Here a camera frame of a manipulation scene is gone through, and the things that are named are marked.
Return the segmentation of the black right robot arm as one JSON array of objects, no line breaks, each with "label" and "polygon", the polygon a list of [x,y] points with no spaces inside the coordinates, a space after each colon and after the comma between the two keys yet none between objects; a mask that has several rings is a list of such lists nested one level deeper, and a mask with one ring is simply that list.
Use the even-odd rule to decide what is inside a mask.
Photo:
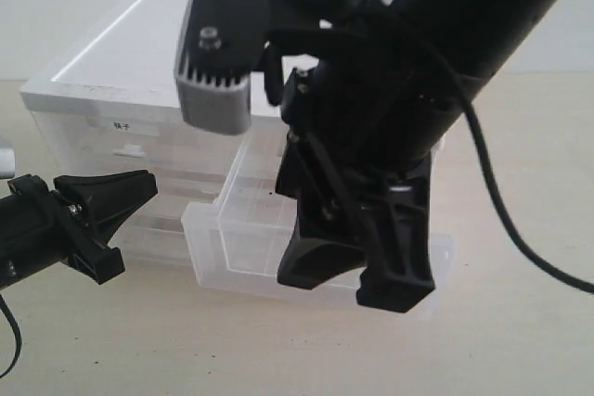
[{"label": "black right robot arm", "polygon": [[524,241],[502,200],[473,100],[558,0],[307,0],[329,28],[292,40],[317,58],[284,87],[276,190],[296,203],[278,282],[312,290],[360,271],[358,304],[410,311],[436,288],[429,222],[433,148],[459,118],[497,215],[538,269],[588,281]]}]

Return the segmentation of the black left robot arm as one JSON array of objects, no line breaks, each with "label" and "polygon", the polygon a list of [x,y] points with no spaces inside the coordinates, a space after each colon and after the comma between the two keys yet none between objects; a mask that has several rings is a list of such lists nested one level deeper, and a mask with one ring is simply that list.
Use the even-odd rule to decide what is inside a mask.
[{"label": "black left robot arm", "polygon": [[62,262],[102,285],[125,271],[112,237],[158,194],[147,170],[61,175],[54,187],[37,175],[7,182],[1,199],[1,288]]}]

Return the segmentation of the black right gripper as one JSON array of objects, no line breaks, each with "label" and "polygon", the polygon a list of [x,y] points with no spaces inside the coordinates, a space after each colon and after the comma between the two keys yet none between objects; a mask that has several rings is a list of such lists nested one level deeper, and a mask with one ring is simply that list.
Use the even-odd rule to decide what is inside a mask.
[{"label": "black right gripper", "polygon": [[356,302],[407,313],[435,290],[429,255],[435,149],[402,166],[332,155],[305,131],[312,79],[312,71],[293,70],[283,90],[281,119],[290,129],[275,192],[294,199],[297,214],[277,281],[312,290],[366,265]]}]

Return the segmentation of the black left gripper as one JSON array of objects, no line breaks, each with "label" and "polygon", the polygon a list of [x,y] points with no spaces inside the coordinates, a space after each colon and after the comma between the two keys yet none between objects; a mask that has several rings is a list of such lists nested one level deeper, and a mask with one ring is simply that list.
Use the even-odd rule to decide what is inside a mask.
[{"label": "black left gripper", "polygon": [[[6,268],[41,271],[57,262],[103,285],[124,272],[107,243],[158,194],[147,170],[100,176],[61,175],[55,191],[37,175],[10,180],[6,197]],[[88,235],[82,235],[82,228]]]}]

